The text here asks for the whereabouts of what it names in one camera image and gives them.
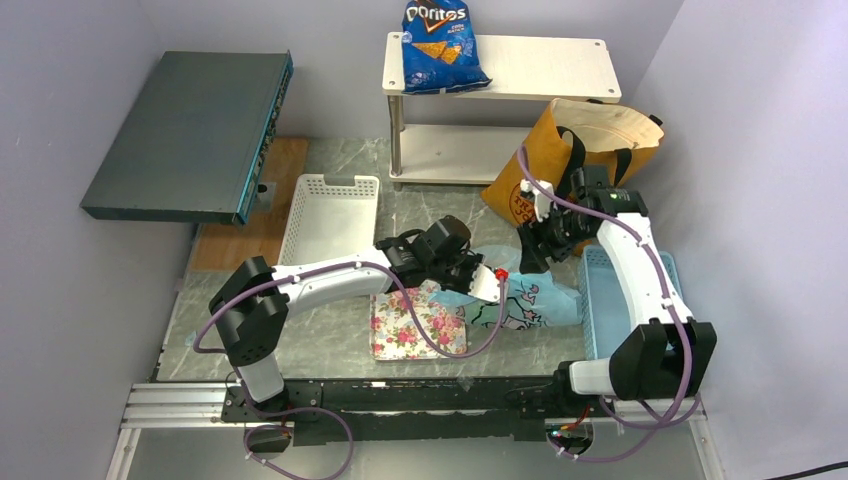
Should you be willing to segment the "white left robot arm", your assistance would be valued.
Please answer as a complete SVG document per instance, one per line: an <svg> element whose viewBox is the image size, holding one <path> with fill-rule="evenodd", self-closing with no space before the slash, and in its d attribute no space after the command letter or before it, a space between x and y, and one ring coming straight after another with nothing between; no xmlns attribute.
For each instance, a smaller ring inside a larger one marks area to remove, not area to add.
<svg viewBox="0 0 848 480"><path fill-rule="evenodd" d="M508 274L487 265L470 248L471 233L447 215L426 229L411 229L345 257L307 265L245 260L209 301L208 326L264 420L279 417L288 391L274 352L291 316L348 298L405 294L426 281L474 300L505 299Z"/></svg>

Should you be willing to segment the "brown Trader Joe's tote bag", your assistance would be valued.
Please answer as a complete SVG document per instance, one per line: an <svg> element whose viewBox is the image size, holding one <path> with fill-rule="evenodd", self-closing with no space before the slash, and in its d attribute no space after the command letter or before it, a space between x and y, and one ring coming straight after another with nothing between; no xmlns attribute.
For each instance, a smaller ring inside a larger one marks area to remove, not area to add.
<svg viewBox="0 0 848 480"><path fill-rule="evenodd" d="M651 161L663 138L662 122L656 116L618 104L557 98L550 101L521 145L533 177L550 183L558 197L573 200L570 176L575 169L604 166L610 183L622 187ZM516 228L521 256L533 259L542 250L531 245L522 227L536 219L534 201L521 189L524 179L518 154L513 153L481 197Z"/></svg>

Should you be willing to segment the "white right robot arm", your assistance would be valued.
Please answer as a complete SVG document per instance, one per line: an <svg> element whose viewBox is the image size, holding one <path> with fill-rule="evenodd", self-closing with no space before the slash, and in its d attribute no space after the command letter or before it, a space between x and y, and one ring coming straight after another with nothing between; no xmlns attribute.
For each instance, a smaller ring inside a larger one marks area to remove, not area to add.
<svg viewBox="0 0 848 480"><path fill-rule="evenodd" d="M590 396L620 400L679 400L699 388L717 335L695 320L663 266L641 195L609 184L602 166L574 171L572 204L554 201L543 181L523 179L520 194L534 218L518 228L524 274L544 273L576 246L594 239L605 251L627 306L629 332L610 355L568 365L569 377L551 388L557 411L574 415Z"/></svg>

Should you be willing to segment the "light blue cartoon plastic bag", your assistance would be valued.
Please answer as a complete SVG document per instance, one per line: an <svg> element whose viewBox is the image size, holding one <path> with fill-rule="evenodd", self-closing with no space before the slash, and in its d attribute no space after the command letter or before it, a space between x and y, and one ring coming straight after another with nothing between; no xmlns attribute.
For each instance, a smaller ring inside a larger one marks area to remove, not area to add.
<svg viewBox="0 0 848 480"><path fill-rule="evenodd" d="M507 314L504 328L526 330L537 327L567 327L582 323L581 294L557 282L551 272L518 272L520 250L503 245L481 246L477 251L487 264L509 274ZM437 289L429 301L446 308L469 325L492 327L498 319L498 305L470 296Z"/></svg>

